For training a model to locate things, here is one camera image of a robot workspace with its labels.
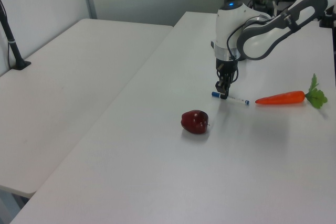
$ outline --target marker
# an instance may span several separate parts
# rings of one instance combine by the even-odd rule
[[[212,92],[211,95],[212,95],[213,97],[218,97],[218,98],[224,99],[224,95],[221,94],[221,93]],[[230,96],[228,96],[228,97],[227,97],[226,99],[224,99],[224,100],[229,100],[229,101],[239,102],[239,103],[245,104],[246,106],[249,106],[249,104],[250,104],[250,101],[249,101],[249,100],[238,99],[238,98],[230,97]]]

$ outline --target orange carrot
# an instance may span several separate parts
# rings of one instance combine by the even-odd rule
[[[271,97],[265,97],[258,99],[258,104],[291,104],[303,102],[305,99],[305,93],[302,91],[292,91],[284,94],[277,94]]]
[[[284,94],[273,95],[272,97],[265,97],[258,99],[256,103],[258,104],[291,104],[291,103],[300,103],[303,102],[305,98],[311,103],[311,105],[320,109],[328,99],[324,96],[324,93],[321,90],[318,90],[317,87],[317,78],[316,75],[313,75],[311,78],[311,85],[307,94],[302,91],[292,91]]]

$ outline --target carrot leaves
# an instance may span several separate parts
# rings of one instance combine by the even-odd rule
[[[318,90],[317,87],[317,78],[316,75],[313,75],[311,79],[311,85],[309,88],[308,93],[305,95],[307,100],[311,103],[311,105],[316,108],[320,109],[324,103],[328,101],[328,99],[324,96],[324,93],[321,90]]]

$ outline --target table surface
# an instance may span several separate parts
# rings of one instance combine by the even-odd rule
[[[14,219],[19,223],[333,223],[336,91],[332,33],[311,23],[261,61],[239,62],[232,96],[211,96],[216,14],[186,13]],[[307,91],[329,101],[257,106]],[[180,125],[209,115],[206,134]]]
[[[84,19],[0,78],[0,189],[30,197],[172,27]]]

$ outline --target red apple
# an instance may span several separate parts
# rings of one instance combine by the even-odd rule
[[[208,115],[201,110],[191,110],[182,115],[181,125],[193,134],[203,134],[208,128]]]

